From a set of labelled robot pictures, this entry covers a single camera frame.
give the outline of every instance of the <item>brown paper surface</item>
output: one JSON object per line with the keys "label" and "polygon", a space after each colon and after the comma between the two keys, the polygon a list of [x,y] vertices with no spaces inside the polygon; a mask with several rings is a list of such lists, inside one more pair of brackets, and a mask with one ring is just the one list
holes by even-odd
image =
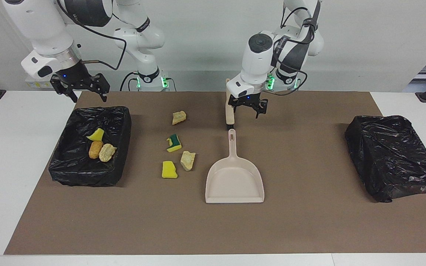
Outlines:
{"label": "brown paper surface", "polygon": [[[77,108],[128,106],[131,146],[117,187],[67,187],[47,170],[5,254],[252,254],[426,252],[426,195],[390,204],[365,192],[344,132],[381,115],[369,93],[297,92],[269,98],[267,115],[236,112],[238,155],[262,174],[262,204],[206,204],[208,170],[228,155],[225,94],[84,92]],[[187,120],[171,125],[172,113]],[[168,153],[178,134],[183,149]],[[191,172],[183,150],[197,153]],[[179,178],[161,178],[162,161]]]}

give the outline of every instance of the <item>yellow sponge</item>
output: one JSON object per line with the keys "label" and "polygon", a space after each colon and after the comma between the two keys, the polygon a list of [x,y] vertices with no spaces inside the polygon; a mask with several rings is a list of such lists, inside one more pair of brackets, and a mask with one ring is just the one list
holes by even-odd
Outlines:
{"label": "yellow sponge", "polygon": [[103,135],[105,131],[101,128],[98,128],[91,136],[88,136],[88,140],[90,141],[101,141],[103,139]]}
{"label": "yellow sponge", "polygon": [[162,162],[162,178],[177,178],[179,177],[175,172],[175,165],[172,161]]}

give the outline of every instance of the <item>black cable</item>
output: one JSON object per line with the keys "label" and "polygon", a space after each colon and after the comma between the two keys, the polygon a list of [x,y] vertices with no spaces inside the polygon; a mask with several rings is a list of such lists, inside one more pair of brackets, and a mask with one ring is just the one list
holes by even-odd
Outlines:
{"label": "black cable", "polygon": [[123,82],[121,83],[121,86],[120,86],[120,88],[119,88],[119,91],[123,91],[124,83],[126,82],[126,79],[127,79],[129,76],[131,76],[131,75],[139,75],[139,73],[137,73],[137,72],[129,72],[129,73],[125,76],[125,78],[123,79]]}
{"label": "black cable", "polygon": [[[313,40],[315,40],[315,32],[313,31],[312,27],[309,28],[308,32],[311,34],[310,40],[307,42],[297,42],[294,41],[292,39],[286,39],[287,42],[293,42],[295,44],[310,44],[311,42],[313,42]],[[280,41],[281,39],[278,39],[277,41],[274,42],[274,47],[275,45]]]}
{"label": "black cable", "polygon": [[137,78],[129,79],[129,80],[127,81],[127,90],[128,90],[128,91],[131,91],[131,81],[137,81],[137,82],[139,82],[139,81],[137,80]]}
{"label": "black cable", "polygon": [[117,20],[119,20],[120,22],[123,22],[125,24],[129,24],[128,22],[125,22],[124,20],[120,19],[120,17],[118,17],[115,13],[113,13],[113,17],[117,18]]}
{"label": "black cable", "polygon": [[282,7],[282,19],[280,20],[280,28],[282,28],[282,24],[284,23],[284,16],[285,16],[285,3]]}
{"label": "black cable", "polygon": [[308,9],[306,9],[305,7],[297,7],[296,9],[292,10],[292,11],[290,12],[290,14],[286,17],[286,19],[284,20],[284,22],[282,22],[282,24],[280,25],[280,28],[285,27],[285,24],[287,23],[287,20],[289,20],[289,17],[290,17],[292,14],[294,14],[296,11],[298,11],[298,10],[308,10]]}
{"label": "black cable", "polygon": [[172,81],[174,83],[174,90],[177,91],[177,87],[175,86],[175,80],[173,78],[165,78],[166,81]]}
{"label": "black cable", "polygon": [[71,15],[70,15],[70,14],[69,14],[69,13],[68,13],[65,9],[64,9],[64,7],[62,6],[62,4],[60,3],[60,0],[57,0],[57,3],[58,3],[58,5],[59,5],[60,9],[64,12],[64,14],[66,14],[66,15],[67,15],[67,17],[69,17],[69,18],[70,18],[70,20],[72,20],[75,24],[79,25],[80,27],[82,27],[82,28],[84,28],[84,29],[88,30],[89,32],[92,32],[92,33],[94,33],[94,34],[96,34],[96,35],[99,35],[99,36],[101,36],[101,37],[105,37],[105,38],[108,38],[108,39],[112,39],[112,40],[117,40],[117,41],[122,41],[122,42],[124,42],[123,52],[121,53],[121,57],[119,58],[118,65],[117,65],[116,67],[113,67],[113,66],[111,66],[110,64],[108,64],[108,63],[106,63],[106,62],[103,62],[103,61],[101,61],[101,60],[97,60],[97,61],[98,61],[98,63],[103,64],[103,65],[105,65],[105,66],[109,67],[109,68],[110,68],[110,69],[112,69],[112,70],[118,70],[118,69],[119,69],[119,66],[121,65],[121,62],[123,61],[123,57],[124,57],[125,52],[126,52],[127,41],[126,41],[125,39],[121,39],[121,38],[117,38],[117,37],[113,37],[113,36],[108,36],[108,35],[102,34],[102,33],[100,33],[100,32],[97,32],[97,31],[95,31],[95,30],[92,30],[92,29],[90,29],[90,28],[86,27],[85,25],[81,24],[78,20],[76,20],[74,17],[72,17],[72,16],[71,16]]}
{"label": "black cable", "polygon": [[[314,36],[315,36],[315,34],[314,34],[314,32],[311,30],[311,32],[312,32],[312,37],[311,37],[311,40],[310,40],[310,42],[311,41],[313,41],[313,39],[314,39]],[[295,72],[299,72],[299,73],[302,73],[303,75],[305,75],[305,78],[303,79],[303,82],[301,82],[300,83],[300,85],[297,87],[297,88],[295,88],[295,89],[293,89],[292,91],[289,91],[289,92],[287,92],[287,93],[284,93],[284,94],[278,94],[278,93],[275,93],[275,92],[271,92],[271,91],[264,91],[264,92],[266,92],[266,93],[270,93],[270,94],[274,94],[274,95],[277,95],[277,96],[286,96],[286,95],[289,95],[289,94],[291,94],[291,93],[294,93],[294,92],[296,92],[296,91],[298,91],[299,90],[299,88],[301,88],[301,86],[307,81],[307,79],[308,79],[308,74],[306,73],[306,72],[304,72],[304,71],[301,71],[301,70],[299,70],[299,69],[296,69],[296,68],[294,68],[294,67],[291,67],[291,66],[289,66],[289,65],[287,65],[287,64],[285,64],[284,62],[282,62],[282,61],[280,61],[280,59],[279,59],[279,57],[278,57],[278,55],[276,54],[276,50],[277,50],[277,43],[280,41],[280,39],[279,40],[277,40],[277,41],[275,41],[274,42],[274,44],[273,44],[273,47],[274,47],[274,50],[273,50],[273,53],[272,53],[272,56],[274,57],[274,59],[277,61],[277,62],[279,62],[279,64],[281,64],[281,65],[283,65],[283,66],[285,66],[286,68],[289,68],[289,69],[292,69],[293,71],[295,71]]]}

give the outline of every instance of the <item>green led light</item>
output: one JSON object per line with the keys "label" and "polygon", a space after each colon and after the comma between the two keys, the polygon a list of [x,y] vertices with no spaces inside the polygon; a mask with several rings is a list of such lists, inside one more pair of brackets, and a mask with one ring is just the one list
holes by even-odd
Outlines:
{"label": "green led light", "polygon": [[297,89],[300,86],[301,79],[296,79],[294,84],[294,89]]}
{"label": "green led light", "polygon": [[268,80],[267,80],[267,89],[272,91],[274,89],[274,82],[275,82],[275,78],[274,76],[272,76],[271,74],[269,74],[267,76]]}
{"label": "green led light", "polygon": [[164,77],[160,78],[162,80],[162,87],[165,89],[169,87],[169,82],[164,79]]}

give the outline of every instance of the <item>white table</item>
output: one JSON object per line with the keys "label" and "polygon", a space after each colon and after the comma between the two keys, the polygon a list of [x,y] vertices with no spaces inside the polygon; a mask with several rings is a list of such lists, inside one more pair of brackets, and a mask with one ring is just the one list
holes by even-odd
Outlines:
{"label": "white table", "polygon": [[[426,104],[411,93],[372,96],[384,116],[408,118],[426,146]],[[51,91],[8,91],[0,100],[0,265],[426,266],[426,254],[3,256],[73,107]]]}

